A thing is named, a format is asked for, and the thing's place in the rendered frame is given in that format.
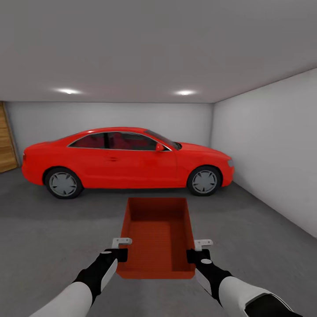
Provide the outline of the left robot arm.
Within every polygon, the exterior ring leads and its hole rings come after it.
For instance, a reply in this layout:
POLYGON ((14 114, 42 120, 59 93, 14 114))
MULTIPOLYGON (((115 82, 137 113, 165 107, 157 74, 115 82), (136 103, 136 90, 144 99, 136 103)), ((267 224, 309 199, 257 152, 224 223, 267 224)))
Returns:
POLYGON ((30 317, 86 317, 97 295, 100 295, 118 266, 126 262, 128 249, 119 245, 132 244, 131 238, 114 238, 112 249, 106 249, 77 279, 55 299, 30 317))

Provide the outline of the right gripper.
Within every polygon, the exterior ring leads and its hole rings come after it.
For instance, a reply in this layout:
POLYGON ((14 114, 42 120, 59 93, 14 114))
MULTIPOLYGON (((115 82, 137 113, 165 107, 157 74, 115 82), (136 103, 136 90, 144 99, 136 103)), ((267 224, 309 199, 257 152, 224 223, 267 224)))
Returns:
POLYGON ((202 251, 195 251, 193 249, 186 250, 186 254, 187 254, 187 262, 191 264, 195 263, 196 258, 201 255, 208 257, 210 259, 210 252, 208 249, 202 249, 202 251))

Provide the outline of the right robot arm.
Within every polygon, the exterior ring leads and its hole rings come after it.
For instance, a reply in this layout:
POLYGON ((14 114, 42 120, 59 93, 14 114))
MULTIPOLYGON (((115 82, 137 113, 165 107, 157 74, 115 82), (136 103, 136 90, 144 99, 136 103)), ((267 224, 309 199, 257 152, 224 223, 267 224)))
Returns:
POLYGON ((187 262, 195 263, 197 281, 230 317, 303 317, 269 290, 250 285, 215 266, 209 250, 202 249, 212 246, 212 240, 195 240, 194 245, 194 250, 186 250, 187 262))

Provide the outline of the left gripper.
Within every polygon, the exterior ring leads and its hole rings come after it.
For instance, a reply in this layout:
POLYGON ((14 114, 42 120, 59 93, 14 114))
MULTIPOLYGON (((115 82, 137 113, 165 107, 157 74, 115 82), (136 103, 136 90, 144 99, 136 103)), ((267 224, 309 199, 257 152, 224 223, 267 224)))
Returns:
POLYGON ((118 262, 126 262, 128 258, 128 249, 119 248, 119 249, 106 249, 105 251, 115 251, 118 254, 118 262))

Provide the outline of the storage box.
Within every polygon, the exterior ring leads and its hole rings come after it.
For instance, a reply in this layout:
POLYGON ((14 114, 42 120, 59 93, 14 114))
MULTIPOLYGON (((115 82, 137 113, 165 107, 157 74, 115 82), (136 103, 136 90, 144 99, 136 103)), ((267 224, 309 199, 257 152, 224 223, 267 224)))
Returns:
POLYGON ((195 249, 186 198, 128 198, 121 238, 132 244, 116 273, 123 279, 192 279, 195 263, 186 250, 195 249))

